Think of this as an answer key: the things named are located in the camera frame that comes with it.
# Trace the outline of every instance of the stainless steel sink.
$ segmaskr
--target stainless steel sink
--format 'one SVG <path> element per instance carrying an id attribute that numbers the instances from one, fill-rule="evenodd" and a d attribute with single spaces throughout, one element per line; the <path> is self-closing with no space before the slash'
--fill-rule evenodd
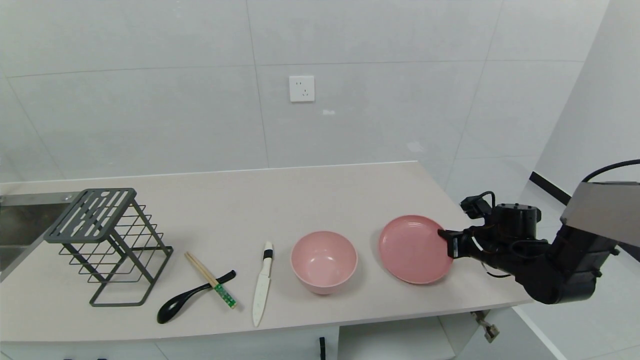
<path id="1" fill-rule="evenodd" d="M 0 197 L 0 282 L 42 241 L 76 193 Z"/>

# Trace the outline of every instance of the gray rack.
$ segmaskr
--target gray rack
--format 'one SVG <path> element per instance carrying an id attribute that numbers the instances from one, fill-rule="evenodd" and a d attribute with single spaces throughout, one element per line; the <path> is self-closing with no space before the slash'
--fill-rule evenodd
<path id="1" fill-rule="evenodd" d="M 92 306 L 144 304 L 173 254 L 173 247 L 164 245 L 163 234 L 156 231 L 151 215 L 144 214 L 146 206 L 138 205 L 135 196 L 132 188 L 84 190 L 43 235 L 49 243 L 62 244 L 59 254 L 71 256 L 70 265 L 81 265 L 78 273 L 88 274 L 87 282 L 100 284 L 89 300 Z M 142 278 L 148 284 L 141 288 L 140 300 L 97 302 L 106 288 Z"/>

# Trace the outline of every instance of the white wall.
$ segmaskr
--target white wall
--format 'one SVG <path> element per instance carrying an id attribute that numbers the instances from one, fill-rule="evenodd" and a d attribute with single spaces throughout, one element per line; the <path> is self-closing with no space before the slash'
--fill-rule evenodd
<path id="1" fill-rule="evenodd" d="M 590 172 L 640 158 L 640 1 L 611 0 L 536 172 L 568 193 Z M 640 167 L 601 180 L 640 180 Z"/>
<path id="2" fill-rule="evenodd" d="M 607 3 L 0 0 L 0 182 L 419 160 L 517 199 Z"/>

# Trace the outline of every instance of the door hinge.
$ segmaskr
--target door hinge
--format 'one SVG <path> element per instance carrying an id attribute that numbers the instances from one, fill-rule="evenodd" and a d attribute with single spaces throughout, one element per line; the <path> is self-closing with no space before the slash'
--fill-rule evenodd
<path id="1" fill-rule="evenodd" d="M 473 316 L 474 319 L 476 319 L 476 322 L 478 323 L 478 325 L 484 328 L 484 338 L 490 344 L 500 334 L 500 331 L 494 324 L 486 322 L 485 318 L 487 314 L 488 314 L 488 311 L 487 312 L 484 312 L 484 311 L 471 312 L 471 316 Z"/>

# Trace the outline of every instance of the knife handle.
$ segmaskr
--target knife handle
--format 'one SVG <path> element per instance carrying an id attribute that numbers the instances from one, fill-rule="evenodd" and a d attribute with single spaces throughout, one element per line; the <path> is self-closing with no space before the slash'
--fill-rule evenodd
<path id="1" fill-rule="evenodd" d="M 271 275 L 271 262 L 273 260 L 273 244 L 267 241 L 264 244 L 264 253 L 262 255 L 262 270 L 260 274 L 270 276 Z"/>

